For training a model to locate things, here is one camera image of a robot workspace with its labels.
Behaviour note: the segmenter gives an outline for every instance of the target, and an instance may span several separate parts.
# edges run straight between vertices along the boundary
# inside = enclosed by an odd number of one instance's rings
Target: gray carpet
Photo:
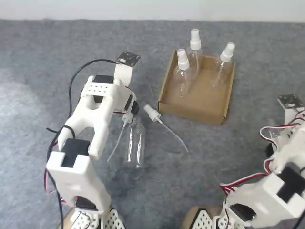
[[[60,220],[55,195],[43,190],[46,150],[53,137],[45,128],[58,129],[65,122],[74,71],[95,58],[115,59],[124,50],[137,53],[142,58],[130,87],[141,105],[156,107],[171,51],[188,45],[192,28],[200,29],[206,54],[236,43],[228,118],[219,127],[163,114],[164,123],[188,145],[185,156],[176,139],[141,112],[147,133],[145,169],[135,172],[122,166],[123,142],[106,163],[122,126],[113,117],[102,159],[94,163],[112,204],[129,229],[174,229],[191,206],[222,203],[220,182],[263,170],[267,143],[258,130],[270,119],[282,123],[277,96],[305,99],[305,24],[0,21],[1,228],[51,229]],[[111,64],[96,63],[81,72],[72,90],[73,105],[89,75],[113,70]],[[91,136],[90,130],[82,134]]]

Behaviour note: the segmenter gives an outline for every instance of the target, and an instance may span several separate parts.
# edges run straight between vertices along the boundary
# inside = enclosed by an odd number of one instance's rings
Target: clear plastic bottle
[[[187,49],[187,56],[190,62],[190,66],[193,70],[192,79],[195,80],[199,75],[203,58],[199,29],[191,30],[190,47]]]
[[[178,97],[184,97],[189,93],[192,84],[192,70],[184,49],[177,51],[178,66],[174,70],[173,83]]]
[[[141,168],[144,163],[145,128],[139,117],[135,117],[127,129],[127,151],[124,163],[127,167]]]
[[[234,49],[235,44],[232,42],[228,43],[220,57],[217,59],[216,71],[212,79],[212,87],[222,86],[228,78],[233,66],[231,58],[233,56]]]

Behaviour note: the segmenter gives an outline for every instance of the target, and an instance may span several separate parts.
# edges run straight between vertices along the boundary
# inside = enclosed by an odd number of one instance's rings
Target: spray nozzle
[[[179,49],[177,51],[178,67],[181,70],[186,70],[190,67],[189,59],[187,58],[185,49]]]
[[[201,40],[200,40],[200,35],[199,35],[199,29],[191,30],[190,47],[192,50],[201,49]]]
[[[233,52],[235,49],[235,44],[230,42],[227,43],[226,48],[223,50],[223,52],[220,55],[220,60],[223,62],[229,62],[233,56]]]

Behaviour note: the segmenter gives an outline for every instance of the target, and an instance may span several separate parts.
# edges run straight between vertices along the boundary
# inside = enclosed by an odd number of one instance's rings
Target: perforated metal plate
[[[86,215],[83,212],[75,211],[70,221],[74,222],[71,229],[95,229],[99,224],[98,214]],[[104,229],[125,229],[118,212],[112,209],[104,222]]]
[[[104,223],[105,229],[125,229],[123,222],[121,221],[118,212],[112,209]]]
[[[212,229],[212,220],[206,210],[199,212],[192,229]]]

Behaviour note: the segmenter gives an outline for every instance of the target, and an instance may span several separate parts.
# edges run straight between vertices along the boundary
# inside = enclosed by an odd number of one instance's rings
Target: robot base
[[[100,227],[101,220],[98,218],[93,216],[90,219],[87,215],[71,209],[64,219],[64,229],[126,229],[115,209],[110,210],[107,219],[102,223],[104,226]]]
[[[225,229],[226,217],[220,218],[222,207],[192,207],[182,222],[180,229]],[[244,229],[241,225],[229,225],[228,229]]]

